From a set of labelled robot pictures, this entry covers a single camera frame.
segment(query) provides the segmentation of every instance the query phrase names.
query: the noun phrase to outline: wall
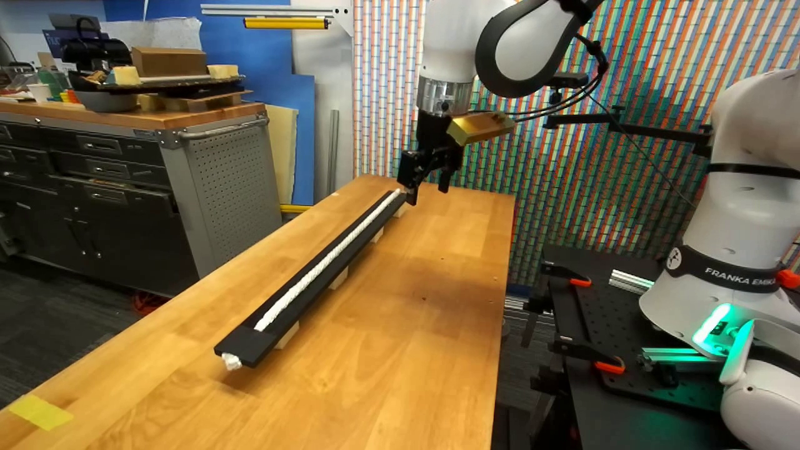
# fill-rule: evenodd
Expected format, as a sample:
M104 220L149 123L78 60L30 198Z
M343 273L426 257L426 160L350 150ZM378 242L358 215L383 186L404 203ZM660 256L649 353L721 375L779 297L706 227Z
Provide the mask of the wall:
M294 7L330 7L330 0L291 0ZM294 72L316 82L316 198L353 180L353 37L343 28L325 32L291 32ZM330 173L333 120L340 113L335 180Z
M425 0L358 2L354 175L391 175L400 147L411 146L423 20ZM800 60L796 0L604 0L585 32L603 40L613 63L594 97L625 106L625 120L639 125L698 131L720 91ZM573 45L561 70L588 67ZM496 101L474 91L473 103L530 110L544 97ZM600 125L546 133L528 123L470 147L455 182L518 198L509 285L530 287L544 246L663 256L679 238L701 175L705 160L684 146L619 137Z
M18 60L35 63L38 53L49 53L43 37L49 13L80 13L104 18L103 0L0 0L0 36Z

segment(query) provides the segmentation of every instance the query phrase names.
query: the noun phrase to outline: black cable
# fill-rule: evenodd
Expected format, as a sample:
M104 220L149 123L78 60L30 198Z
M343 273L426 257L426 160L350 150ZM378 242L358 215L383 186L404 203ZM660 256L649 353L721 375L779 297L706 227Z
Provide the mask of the black cable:
M590 96L590 101L591 101L603 113L609 113L609 116L613 116L613 110L604 108L604 106L603 106L600 101L594 101L591 96ZM631 137L625 136L625 133L621 133L621 141L626 141L626 142L631 146L635 156L639 156L639 158L649 166L649 171L660 177L660 182L666 186L669 175L663 173L663 171L648 158L648 153L639 147L639 142L631 141ZM683 200L688 208L694 208L694 200L684 198L683 192L673 192L673 196L675 196L678 200Z
M553 113L561 113L573 106L578 106L579 101L590 97L594 91L598 91L600 81L598 82L590 82L585 91L579 91L578 96L561 101L556 108L544 108L544 110L534 110L534 113L528 113L521 117L511 117L515 123L528 123L528 120L536 120L536 117L544 117L544 116L553 116Z
M598 76L594 78L603 81L603 76L608 72L609 63L608 63L608 58L603 53L600 40L588 40L579 32L574 32L574 40L579 40L585 45L585 50L598 60Z

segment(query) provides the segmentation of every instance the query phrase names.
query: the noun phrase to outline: wooden workbench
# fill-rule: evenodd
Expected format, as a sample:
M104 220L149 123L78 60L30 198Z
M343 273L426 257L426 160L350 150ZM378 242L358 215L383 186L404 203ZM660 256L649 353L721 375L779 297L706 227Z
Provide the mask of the wooden workbench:
M93 113L75 103L0 103L0 117L30 117L30 120L75 120L75 123L93 123L108 127L124 127L124 131L179 131L191 125L206 125L216 120L231 117L253 117L261 116L265 108L259 103L234 106L223 110L203 110L203 113Z
M213 356L389 188L350 182L78 360L30 392L68 422L8 408L0 447L490 447L511 198L425 186L284 351Z

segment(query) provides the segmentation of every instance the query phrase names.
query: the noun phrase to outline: robotic arm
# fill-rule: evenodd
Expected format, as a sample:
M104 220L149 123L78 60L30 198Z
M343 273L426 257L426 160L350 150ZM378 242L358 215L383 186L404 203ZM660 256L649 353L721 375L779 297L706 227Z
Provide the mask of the robotic arm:
M411 192L440 171L440 191L460 171L461 147L509 131L499 116L473 116L474 72L499 97L521 97L556 78L578 28L603 0L429 0L418 87L418 150L400 156L398 180Z
M543 86L590 92L600 82L608 63L598 43L578 36L600 2L426 0L418 150L401 153L398 171L409 203L434 171L440 191L450 188L466 142L506 133L504 117L470 113L474 72L499 97L521 97ZM600 60L590 82L556 76L573 37ZM779 256L800 238L796 117L796 70L756 76L721 92L705 196L665 273L639 297L651 326L726 360L721 420L751 447L796 447L800 441L800 302L778 276ZM749 357L751 340L781 353L791 367Z

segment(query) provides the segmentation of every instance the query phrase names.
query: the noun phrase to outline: drawer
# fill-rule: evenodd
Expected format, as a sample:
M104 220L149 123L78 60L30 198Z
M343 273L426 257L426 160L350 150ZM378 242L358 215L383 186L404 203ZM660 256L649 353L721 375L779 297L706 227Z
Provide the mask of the drawer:
M0 147L0 167L3 167L3 166L9 167L9 166L15 166L15 162L18 162L15 153Z
M81 156L51 153L51 167L54 167L54 173L61 173L61 175L78 175L78 177L90 175Z
M0 125L0 142L11 142L15 147L38 147L40 133L30 125Z
M158 191L134 191L124 186L103 186L75 177L56 177L60 196L70 203L81 203L85 208L124 208L128 212L160 212L178 215L174 200L169 192Z
M11 150L18 167L30 167L38 173L51 173L49 156L40 150Z
M168 173L160 167L130 166L128 175L131 186L169 188Z
M123 142L114 137L78 136L78 147L85 153L123 156Z
M40 180L40 177L35 177L30 171L0 167L0 182L38 186L38 180Z
M86 177L110 180L110 182L130 182L130 173L124 162L118 160L85 160Z
M75 142L81 156L103 156L103 158L120 158L124 162L161 166L158 142L108 137L108 136L78 136Z

